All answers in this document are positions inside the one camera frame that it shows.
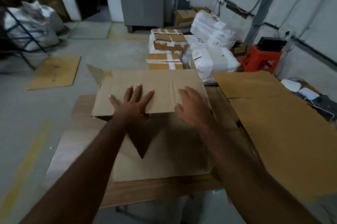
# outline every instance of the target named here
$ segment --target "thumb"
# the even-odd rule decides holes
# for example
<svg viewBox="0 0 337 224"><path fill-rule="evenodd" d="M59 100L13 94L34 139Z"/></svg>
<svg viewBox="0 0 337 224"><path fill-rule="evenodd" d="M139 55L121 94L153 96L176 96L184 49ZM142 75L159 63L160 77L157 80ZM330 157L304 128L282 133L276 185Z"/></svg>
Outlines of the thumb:
<svg viewBox="0 0 337 224"><path fill-rule="evenodd" d="M174 110L177 113L178 118L182 120L183 119L183 115L184 115L183 106L181 106L179 103L177 103L174 106Z"/></svg>

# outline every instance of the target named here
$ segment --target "small cardboard box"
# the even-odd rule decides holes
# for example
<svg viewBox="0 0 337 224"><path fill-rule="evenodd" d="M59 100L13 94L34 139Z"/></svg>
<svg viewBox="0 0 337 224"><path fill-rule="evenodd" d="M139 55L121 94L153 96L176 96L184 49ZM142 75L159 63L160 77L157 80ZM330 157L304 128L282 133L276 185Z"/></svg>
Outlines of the small cardboard box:
<svg viewBox="0 0 337 224"><path fill-rule="evenodd" d="M148 70L183 70L181 62L148 62Z"/></svg>
<svg viewBox="0 0 337 224"><path fill-rule="evenodd" d="M123 102L124 94L129 86L143 85L143 95L155 90L155 95L146 106L145 113L174 112L176 103L182 103L179 89L190 86L207 98L203 82L197 70L131 70L105 72L87 65L95 81L99 84L92 117L104 118L112 116L114 108L109 101L113 95Z"/></svg>
<svg viewBox="0 0 337 224"><path fill-rule="evenodd" d="M337 192L337 132L266 71L214 72L266 170L300 200Z"/></svg>
<svg viewBox="0 0 337 224"><path fill-rule="evenodd" d="M230 51L232 52L232 54L236 55L246 53L246 49L247 45L242 41L238 41L234 44Z"/></svg>
<svg viewBox="0 0 337 224"><path fill-rule="evenodd" d="M187 27L192 25L196 11L193 9L177 10L175 11L175 15L175 26Z"/></svg>
<svg viewBox="0 0 337 224"><path fill-rule="evenodd" d="M156 50L183 51L188 47L186 38L178 29L152 29L150 39Z"/></svg>
<svg viewBox="0 0 337 224"><path fill-rule="evenodd" d="M166 54L148 54L146 62L180 62L180 57L177 53Z"/></svg>

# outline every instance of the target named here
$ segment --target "concrete floor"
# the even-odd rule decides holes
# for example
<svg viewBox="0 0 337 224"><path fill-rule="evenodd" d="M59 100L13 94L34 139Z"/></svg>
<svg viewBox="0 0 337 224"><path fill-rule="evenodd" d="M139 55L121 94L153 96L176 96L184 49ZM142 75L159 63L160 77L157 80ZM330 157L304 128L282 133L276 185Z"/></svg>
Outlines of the concrete floor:
<svg viewBox="0 0 337 224"><path fill-rule="evenodd" d="M68 26L73 30L77 23ZM115 28L124 29L120 24ZM24 180L15 177L15 172L25 158L34 137L45 121L51 121L41 152L34 163L28 179L22 183L19 196L13 206L2 204L0 216L4 223L17 223L42 196L40 185L57 148L62 132L67 128L74 103L82 94L95 94L97 84L86 64L104 70L145 69L148 41L144 33L126 35L114 39L67 39L61 46L49 50L55 56L81 55L82 59L73 86L25 90L32 79L32 71L17 57L0 61L0 198L4 200L15 182ZM44 60L45 54L26 54L34 65ZM323 223L337 221L337 199L326 196L315 203L306 204L308 209ZM115 212L115 207L99 210L95 222L102 223L244 223L234 206L229 205L225 192L199 193L191 200L189 196L149 201L128 205L128 214Z"/></svg>

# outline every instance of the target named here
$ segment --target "yellow floor tape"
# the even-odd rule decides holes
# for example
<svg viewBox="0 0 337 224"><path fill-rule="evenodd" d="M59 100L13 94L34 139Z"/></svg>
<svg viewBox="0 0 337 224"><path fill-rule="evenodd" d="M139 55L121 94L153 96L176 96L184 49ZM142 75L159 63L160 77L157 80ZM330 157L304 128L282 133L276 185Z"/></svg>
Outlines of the yellow floor tape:
<svg viewBox="0 0 337 224"><path fill-rule="evenodd" d="M36 162L40 152L42 150L42 146L47 137L48 132L52 127L52 121L45 121L42 126L39 128L38 132L34 136L33 141L30 144L28 152L17 168L12 182L7 189L5 197L0 206L0 222L3 222L7 219L11 210L14 207L15 201L18 198L24 184L26 183L32 169L34 163Z"/></svg>

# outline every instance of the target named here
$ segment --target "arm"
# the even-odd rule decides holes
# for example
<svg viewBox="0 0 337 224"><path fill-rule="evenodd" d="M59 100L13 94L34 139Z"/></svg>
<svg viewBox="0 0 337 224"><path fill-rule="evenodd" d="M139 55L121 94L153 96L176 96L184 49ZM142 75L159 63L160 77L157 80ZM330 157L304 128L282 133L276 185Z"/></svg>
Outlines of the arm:
<svg viewBox="0 0 337 224"><path fill-rule="evenodd" d="M216 123L207 104L192 88L180 90L178 117L195 127L206 145L233 204L247 223L319 222Z"/></svg>
<svg viewBox="0 0 337 224"><path fill-rule="evenodd" d="M142 113L153 94L151 91L137 102L141 95L138 85L135 92L128 88L122 105L110 96L113 119L20 223L92 223L124 135L129 127L145 120Z"/></svg>

